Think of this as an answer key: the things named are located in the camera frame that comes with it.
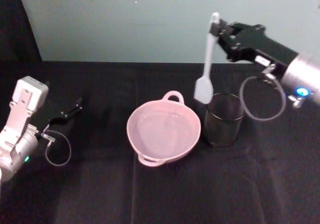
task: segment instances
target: black fabric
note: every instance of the black fabric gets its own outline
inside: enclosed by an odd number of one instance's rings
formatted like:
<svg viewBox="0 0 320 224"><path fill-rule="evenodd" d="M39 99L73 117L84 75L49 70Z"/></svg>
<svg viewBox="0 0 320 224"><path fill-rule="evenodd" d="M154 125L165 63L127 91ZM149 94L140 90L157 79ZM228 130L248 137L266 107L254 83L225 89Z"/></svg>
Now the black fabric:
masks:
<svg viewBox="0 0 320 224"><path fill-rule="evenodd" d="M21 0L0 0L0 60L41 61Z"/></svg>
<svg viewBox="0 0 320 224"><path fill-rule="evenodd" d="M319 107L306 101L281 118L245 118L236 143L208 146L201 136L185 158L157 168L139 163L126 122L139 105L180 91L203 121L193 99L200 64L66 63L12 66L3 62L0 125L6 122L17 79L50 81L45 105L32 124L45 122L84 96L83 112L56 127L72 144L70 164L46 163L39 144L17 175L2 186L1 220L7 223L318 223L320 220ZM238 94L241 82L261 69L213 65L214 91ZM279 97L248 83L248 106L270 115Z"/></svg>

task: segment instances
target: spatula head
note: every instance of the spatula head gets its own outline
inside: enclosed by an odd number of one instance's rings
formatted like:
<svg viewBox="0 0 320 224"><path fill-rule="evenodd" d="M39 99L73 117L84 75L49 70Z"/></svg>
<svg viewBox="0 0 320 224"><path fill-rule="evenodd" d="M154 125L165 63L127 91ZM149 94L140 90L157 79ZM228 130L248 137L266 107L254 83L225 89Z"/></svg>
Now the spatula head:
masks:
<svg viewBox="0 0 320 224"><path fill-rule="evenodd" d="M194 98L203 104L210 103L214 95L214 88L209 78L202 76L197 79L194 89Z"/></svg>

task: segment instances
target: black curtain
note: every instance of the black curtain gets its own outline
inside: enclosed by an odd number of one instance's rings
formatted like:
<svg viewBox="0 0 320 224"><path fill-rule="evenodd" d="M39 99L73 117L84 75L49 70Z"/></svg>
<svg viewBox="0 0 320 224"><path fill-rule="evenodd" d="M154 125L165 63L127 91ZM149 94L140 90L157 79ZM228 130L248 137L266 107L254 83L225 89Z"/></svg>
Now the black curtain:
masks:
<svg viewBox="0 0 320 224"><path fill-rule="evenodd" d="M0 0L0 61L41 61L21 0Z"/></svg>

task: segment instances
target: cup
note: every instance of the cup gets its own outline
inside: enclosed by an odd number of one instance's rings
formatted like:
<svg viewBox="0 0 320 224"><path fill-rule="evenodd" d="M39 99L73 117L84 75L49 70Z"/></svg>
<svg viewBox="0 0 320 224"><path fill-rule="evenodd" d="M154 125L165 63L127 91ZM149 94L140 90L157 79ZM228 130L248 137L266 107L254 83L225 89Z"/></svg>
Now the cup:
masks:
<svg viewBox="0 0 320 224"><path fill-rule="evenodd" d="M233 144L245 116L239 97L217 93L206 107L203 133L207 142L220 147Z"/></svg>

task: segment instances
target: cable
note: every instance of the cable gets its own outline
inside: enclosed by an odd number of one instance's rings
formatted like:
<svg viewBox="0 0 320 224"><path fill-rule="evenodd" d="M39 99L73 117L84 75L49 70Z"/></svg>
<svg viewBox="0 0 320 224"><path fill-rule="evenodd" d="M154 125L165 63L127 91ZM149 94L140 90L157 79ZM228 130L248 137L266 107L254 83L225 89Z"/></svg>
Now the cable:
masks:
<svg viewBox="0 0 320 224"><path fill-rule="evenodd" d="M45 155L45 157L46 157L46 160L47 160L51 165L56 166L56 167L62 167L62 166L64 166L64 165L68 164L69 161L70 161L70 159L71 159L71 153L72 153L72 152L71 152L71 144L70 144L68 138L66 138L66 136L63 135L62 133L57 132L57 131L54 131L54 130L47 130L47 132L51 132L51 133L55 133L55 134L61 135L61 136L67 141L70 152L69 152L69 157L68 157L68 159L67 159L64 163L62 163L62 164L53 163L53 162L50 161L49 158L48 158L48 150L49 150L49 147L50 147L51 144L52 144L52 142L49 142L49 144L47 145L47 147L46 147L46 149L45 149L46 151L45 151L45 153L44 153L44 155Z"/></svg>
<svg viewBox="0 0 320 224"><path fill-rule="evenodd" d="M281 106L281 109L280 111L274 115L273 117L270 117L270 118L258 118L258 117L255 117L254 115L251 114L251 112L249 111L248 107L246 106L246 103L245 103L245 100L244 100L244 88L245 88L245 85L246 83L249 81L249 80L252 80L252 79L257 79L256 76L250 76L248 78L246 78L242 84L241 84L241 87L240 87L240 90L239 90L239 98L240 98L240 102L242 104L242 107L245 111L245 113L253 120L257 120L257 121L270 121L270 120L274 120L276 118L278 118L285 110L285 107L286 107L286 104L287 104L287 99L286 99L286 94L285 94L285 91L283 89L283 87L281 86L281 84L279 83L279 81L277 79L273 79L273 83L276 85L276 87L278 88L278 91L281 95L281 102L282 102L282 106Z"/></svg>

